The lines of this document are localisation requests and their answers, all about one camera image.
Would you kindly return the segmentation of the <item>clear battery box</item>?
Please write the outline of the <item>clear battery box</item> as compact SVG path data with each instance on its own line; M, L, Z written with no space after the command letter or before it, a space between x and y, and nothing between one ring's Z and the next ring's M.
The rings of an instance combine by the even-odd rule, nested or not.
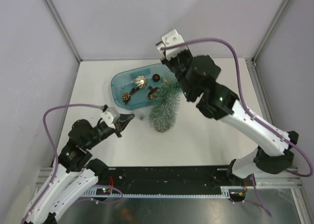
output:
M143 121L145 119L145 115L144 114L140 114L140 113L135 113L135 118L140 120L140 121Z

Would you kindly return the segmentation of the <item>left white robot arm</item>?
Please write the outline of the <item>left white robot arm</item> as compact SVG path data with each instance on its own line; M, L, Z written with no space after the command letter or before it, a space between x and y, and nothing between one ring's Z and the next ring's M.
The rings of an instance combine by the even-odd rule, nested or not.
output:
M89 188L108 180L108 166L92 159L90 150L111 135L121 132L134 114L119 114L108 109L96 126L88 120L77 120L68 133L69 140L61 150L54 170L26 208L24 224L55 224L66 210Z

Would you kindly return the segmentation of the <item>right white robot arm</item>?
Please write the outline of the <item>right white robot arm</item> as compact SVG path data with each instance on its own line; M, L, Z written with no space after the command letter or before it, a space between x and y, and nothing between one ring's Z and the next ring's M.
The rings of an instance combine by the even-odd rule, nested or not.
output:
M187 101L200 98L196 107L202 115L234 127L258 145L248 155L231 161L226 173L231 185L238 185L258 171L278 174L292 165L294 154L289 143L296 142L298 134L281 131L254 112L246 111L239 96L216 81L221 69L210 56L193 56L186 49L165 55L161 63L174 73Z

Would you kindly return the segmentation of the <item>small frosted christmas tree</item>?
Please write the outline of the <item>small frosted christmas tree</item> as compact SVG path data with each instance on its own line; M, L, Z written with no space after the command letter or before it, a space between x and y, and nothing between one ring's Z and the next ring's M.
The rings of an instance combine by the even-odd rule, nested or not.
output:
M155 93L149 114L150 126L159 133L169 131L175 125L182 89L176 78L168 78Z

